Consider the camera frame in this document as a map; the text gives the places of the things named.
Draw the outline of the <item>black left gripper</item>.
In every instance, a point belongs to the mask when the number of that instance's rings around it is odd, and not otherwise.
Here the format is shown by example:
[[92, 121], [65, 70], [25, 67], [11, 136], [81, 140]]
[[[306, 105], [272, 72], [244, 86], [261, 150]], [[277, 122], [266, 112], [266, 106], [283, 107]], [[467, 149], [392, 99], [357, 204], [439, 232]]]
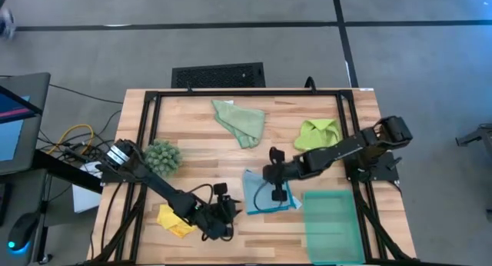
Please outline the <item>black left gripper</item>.
[[234, 237], [234, 218], [242, 212], [242, 209], [236, 208], [236, 204], [240, 203], [233, 198], [219, 198], [215, 204], [196, 208], [193, 225], [202, 231], [201, 240], [231, 241]]

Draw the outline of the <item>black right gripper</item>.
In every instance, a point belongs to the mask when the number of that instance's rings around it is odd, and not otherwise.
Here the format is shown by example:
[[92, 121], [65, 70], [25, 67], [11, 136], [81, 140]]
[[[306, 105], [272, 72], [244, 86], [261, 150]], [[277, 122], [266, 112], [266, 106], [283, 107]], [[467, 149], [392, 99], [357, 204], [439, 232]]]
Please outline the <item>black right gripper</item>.
[[303, 168], [296, 161], [266, 165], [262, 172], [263, 179], [274, 186], [271, 192], [273, 201], [286, 201], [288, 197], [283, 184], [291, 180], [301, 180], [303, 176]]

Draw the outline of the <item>light blue microfiber towel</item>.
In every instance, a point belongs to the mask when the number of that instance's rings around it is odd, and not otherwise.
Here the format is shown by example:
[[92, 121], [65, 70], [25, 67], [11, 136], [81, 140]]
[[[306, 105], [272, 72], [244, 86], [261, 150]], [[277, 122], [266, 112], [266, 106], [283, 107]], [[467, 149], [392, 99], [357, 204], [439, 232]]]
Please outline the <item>light blue microfiber towel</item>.
[[287, 192], [288, 197], [286, 201], [273, 201], [271, 192], [274, 190], [274, 186], [252, 171], [246, 170], [244, 172], [242, 185], [244, 204], [248, 215], [275, 213], [291, 208], [299, 209], [302, 206], [302, 203], [291, 193], [287, 182], [283, 184], [283, 189]]

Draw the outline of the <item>pale green microfiber towel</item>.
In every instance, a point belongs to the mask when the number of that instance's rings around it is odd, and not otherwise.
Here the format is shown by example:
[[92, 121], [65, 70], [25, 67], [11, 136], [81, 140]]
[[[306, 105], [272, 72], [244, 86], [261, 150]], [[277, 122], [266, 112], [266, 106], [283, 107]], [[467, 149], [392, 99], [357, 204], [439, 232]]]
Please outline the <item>pale green microfiber towel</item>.
[[262, 139], [265, 113], [253, 108], [242, 108], [227, 101], [212, 100], [214, 118], [229, 131], [241, 148], [255, 148]]

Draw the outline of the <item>lime green microfiber towel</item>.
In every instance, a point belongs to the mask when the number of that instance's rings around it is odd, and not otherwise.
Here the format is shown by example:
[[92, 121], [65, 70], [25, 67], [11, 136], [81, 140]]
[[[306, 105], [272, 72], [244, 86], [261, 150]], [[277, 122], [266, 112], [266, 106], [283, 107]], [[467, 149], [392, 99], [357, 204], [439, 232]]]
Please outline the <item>lime green microfiber towel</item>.
[[300, 134], [294, 141], [299, 151], [331, 147], [342, 139], [339, 124], [335, 119], [318, 118], [306, 120], [301, 124]]

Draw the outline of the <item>yellow microfiber towel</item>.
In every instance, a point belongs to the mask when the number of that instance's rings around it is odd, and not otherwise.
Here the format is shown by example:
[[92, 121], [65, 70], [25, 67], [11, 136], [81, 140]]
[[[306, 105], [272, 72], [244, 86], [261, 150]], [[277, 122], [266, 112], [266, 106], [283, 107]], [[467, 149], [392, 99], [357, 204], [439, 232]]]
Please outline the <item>yellow microfiber towel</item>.
[[186, 235], [198, 229], [196, 226], [189, 225], [180, 219], [167, 204], [159, 205], [156, 222], [179, 238], [184, 238]]

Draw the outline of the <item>green translucent plastic bin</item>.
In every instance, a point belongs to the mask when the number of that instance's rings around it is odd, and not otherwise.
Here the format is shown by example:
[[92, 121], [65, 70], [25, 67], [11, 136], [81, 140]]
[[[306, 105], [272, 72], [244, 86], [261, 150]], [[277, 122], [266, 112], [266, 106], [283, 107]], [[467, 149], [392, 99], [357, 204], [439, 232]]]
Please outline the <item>green translucent plastic bin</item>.
[[353, 195], [309, 191], [303, 197], [307, 255], [314, 265], [363, 264], [364, 249]]

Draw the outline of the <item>artificial succulent in patterned pot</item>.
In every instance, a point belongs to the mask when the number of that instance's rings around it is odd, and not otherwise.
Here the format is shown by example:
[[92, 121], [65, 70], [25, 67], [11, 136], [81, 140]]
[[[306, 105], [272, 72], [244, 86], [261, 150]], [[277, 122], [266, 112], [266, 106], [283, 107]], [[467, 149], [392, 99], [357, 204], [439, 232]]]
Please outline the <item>artificial succulent in patterned pot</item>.
[[144, 155], [146, 165], [161, 178], [176, 174], [182, 163], [181, 151], [169, 141], [155, 141]]

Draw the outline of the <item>black perforated metal box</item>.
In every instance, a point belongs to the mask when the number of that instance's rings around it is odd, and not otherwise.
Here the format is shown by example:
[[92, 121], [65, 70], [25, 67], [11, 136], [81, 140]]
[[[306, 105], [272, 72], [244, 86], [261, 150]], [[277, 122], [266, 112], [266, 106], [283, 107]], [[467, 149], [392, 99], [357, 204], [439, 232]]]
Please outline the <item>black perforated metal box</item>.
[[173, 68], [172, 88], [265, 88], [262, 62]]

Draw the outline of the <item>white box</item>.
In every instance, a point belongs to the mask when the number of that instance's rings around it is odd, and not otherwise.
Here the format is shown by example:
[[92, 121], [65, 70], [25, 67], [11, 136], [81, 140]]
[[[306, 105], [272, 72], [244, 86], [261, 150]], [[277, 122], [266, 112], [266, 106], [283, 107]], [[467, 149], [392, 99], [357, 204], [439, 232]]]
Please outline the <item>white box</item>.
[[[94, 161], [83, 164], [79, 169], [88, 172], [92, 176], [101, 179], [101, 171], [96, 168], [100, 162]], [[72, 197], [74, 213], [82, 213], [84, 211], [96, 208], [101, 201], [101, 194], [95, 193], [88, 189], [72, 185]]]

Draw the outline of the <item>grey metal stand base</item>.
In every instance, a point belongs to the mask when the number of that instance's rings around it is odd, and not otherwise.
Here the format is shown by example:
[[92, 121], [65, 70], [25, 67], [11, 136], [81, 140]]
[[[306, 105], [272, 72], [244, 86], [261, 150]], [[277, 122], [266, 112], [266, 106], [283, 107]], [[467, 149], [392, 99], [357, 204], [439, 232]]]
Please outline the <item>grey metal stand base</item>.
[[472, 142], [482, 141], [488, 157], [492, 160], [492, 123], [479, 124], [474, 131], [455, 138], [455, 141], [459, 147], [467, 147]]

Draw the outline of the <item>grey office desk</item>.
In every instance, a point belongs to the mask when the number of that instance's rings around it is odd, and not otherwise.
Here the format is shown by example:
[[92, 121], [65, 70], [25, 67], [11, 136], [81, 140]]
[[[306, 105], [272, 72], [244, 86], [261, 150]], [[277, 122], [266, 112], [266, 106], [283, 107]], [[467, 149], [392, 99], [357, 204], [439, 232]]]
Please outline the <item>grey office desk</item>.
[[[39, 150], [35, 151], [28, 170], [0, 175], [0, 266], [27, 266], [47, 254], [45, 222], [48, 205], [54, 200], [49, 196], [53, 178], [102, 193], [100, 179]], [[18, 218], [29, 212], [38, 212], [38, 226], [26, 252], [14, 254], [7, 247], [8, 234]]]

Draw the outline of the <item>black computer mouse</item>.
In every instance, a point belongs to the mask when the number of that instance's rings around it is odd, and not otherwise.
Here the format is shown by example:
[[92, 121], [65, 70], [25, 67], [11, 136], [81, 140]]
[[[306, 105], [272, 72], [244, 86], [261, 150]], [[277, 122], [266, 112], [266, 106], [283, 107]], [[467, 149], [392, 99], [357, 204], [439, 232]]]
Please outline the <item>black computer mouse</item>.
[[18, 218], [8, 234], [7, 247], [10, 252], [14, 254], [26, 252], [38, 221], [38, 212], [25, 213]]

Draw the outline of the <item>grey desk monitor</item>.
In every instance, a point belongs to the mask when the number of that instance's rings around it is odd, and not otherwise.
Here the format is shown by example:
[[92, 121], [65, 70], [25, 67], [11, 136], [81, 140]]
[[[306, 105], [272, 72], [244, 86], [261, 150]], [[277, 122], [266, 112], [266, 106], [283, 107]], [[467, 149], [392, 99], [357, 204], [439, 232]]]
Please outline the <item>grey desk monitor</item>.
[[[50, 79], [51, 75], [47, 72], [16, 75], [0, 78], [0, 86], [15, 93], [19, 97], [28, 96], [29, 102], [43, 111], [48, 95]], [[23, 121], [13, 158], [4, 161], [0, 160], [0, 175], [26, 171], [31, 167], [41, 122], [41, 115]]]

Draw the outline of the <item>person's foot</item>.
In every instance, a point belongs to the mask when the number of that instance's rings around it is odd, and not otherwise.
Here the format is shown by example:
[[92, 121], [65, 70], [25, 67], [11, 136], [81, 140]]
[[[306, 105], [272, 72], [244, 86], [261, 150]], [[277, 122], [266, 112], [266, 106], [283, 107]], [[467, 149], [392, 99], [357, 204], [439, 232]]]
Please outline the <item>person's foot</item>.
[[0, 11], [0, 37], [11, 40], [16, 31], [15, 18], [12, 11], [8, 8]]

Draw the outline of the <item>black aluminium table frame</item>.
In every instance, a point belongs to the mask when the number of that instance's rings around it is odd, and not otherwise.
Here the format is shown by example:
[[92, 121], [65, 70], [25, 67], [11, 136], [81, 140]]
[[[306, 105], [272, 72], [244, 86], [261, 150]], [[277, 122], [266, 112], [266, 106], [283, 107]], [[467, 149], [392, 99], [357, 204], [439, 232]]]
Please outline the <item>black aluminium table frame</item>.
[[[266, 114], [259, 146], [242, 149], [214, 119], [212, 100], [231, 100]], [[171, 184], [193, 189], [224, 182], [233, 198], [242, 199], [242, 173], [260, 171], [268, 149], [287, 156], [301, 123], [311, 118], [338, 120], [345, 135], [373, 125], [381, 114], [371, 89], [223, 88], [129, 89], [122, 105], [116, 138], [141, 146], [155, 139], [176, 144], [183, 155]], [[300, 210], [274, 214], [240, 214], [231, 241], [202, 241], [194, 231], [184, 238], [157, 224], [163, 199], [138, 185], [103, 188], [88, 259], [79, 266], [172, 264], [307, 264], [305, 230]]]

